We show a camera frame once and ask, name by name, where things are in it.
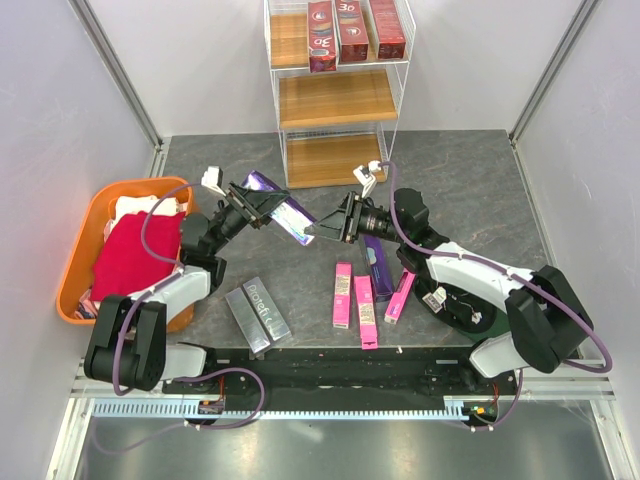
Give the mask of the purple toothpaste box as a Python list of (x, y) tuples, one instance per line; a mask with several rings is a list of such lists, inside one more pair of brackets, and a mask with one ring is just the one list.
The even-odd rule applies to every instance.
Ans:
[(395, 288), (381, 241), (376, 237), (364, 235), (361, 238), (361, 250), (371, 277), (375, 301), (389, 301)]
[[(274, 181), (257, 170), (250, 171), (241, 186), (256, 191), (280, 190)], [(305, 229), (311, 226), (316, 219), (293, 197), (285, 200), (270, 216), (302, 246), (308, 246), (314, 240), (314, 236), (307, 234)]]

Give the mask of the red 3D toothpaste box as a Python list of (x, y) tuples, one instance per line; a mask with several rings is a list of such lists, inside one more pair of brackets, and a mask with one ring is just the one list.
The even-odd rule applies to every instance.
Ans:
[(336, 70), (336, 33), (331, 1), (310, 1), (308, 3), (307, 46), (311, 73)]
[(334, 10), (340, 62), (346, 64), (365, 62), (369, 51), (369, 38), (360, 1), (336, 0)]

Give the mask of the large red toothpaste box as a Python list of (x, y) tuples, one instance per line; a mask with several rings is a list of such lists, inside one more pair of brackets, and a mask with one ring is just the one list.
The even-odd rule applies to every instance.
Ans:
[(374, 24), (374, 51), (378, 60), (401, 60), (405, 56), (406, 37), (393, 0), (370, 0)]

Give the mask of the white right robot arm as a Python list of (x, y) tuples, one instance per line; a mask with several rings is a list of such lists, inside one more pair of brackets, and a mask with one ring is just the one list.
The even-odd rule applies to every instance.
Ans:
[(593, 332), (560, 270), (515, 268), (472, 254), (431, 227), (429, 209), (414, 189), (396, 190), (388, 209), (351, 192), (305, 231), (343, 243), (362, 235), (397, 243), (421, 304), (476, 340), (469, 362), (457, 371), (469, 393), (483, 392), (510, 370), (552, 373)]

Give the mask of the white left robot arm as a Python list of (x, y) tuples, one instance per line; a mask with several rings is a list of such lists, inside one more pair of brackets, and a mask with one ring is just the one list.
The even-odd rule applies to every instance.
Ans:
[(212, 217), (196, 212), (181, 221), (177, 260), (151, 249), (146, 231), (153, 214), (147, 214), (142, 246), (175, 269), (139, 292), (109, 295), (101, 302), (84, 358), (86, 377), (110, 383), (118, 396), (152, 390), (166, 368), (168, 322), (213, 294), (223, 281), (227, 262), (218, 252), (245, 227), (269, 224), (271, 214), (290, 198), (287, 190), (252, 190), (235, 183), (219, 193), (223, 199)]

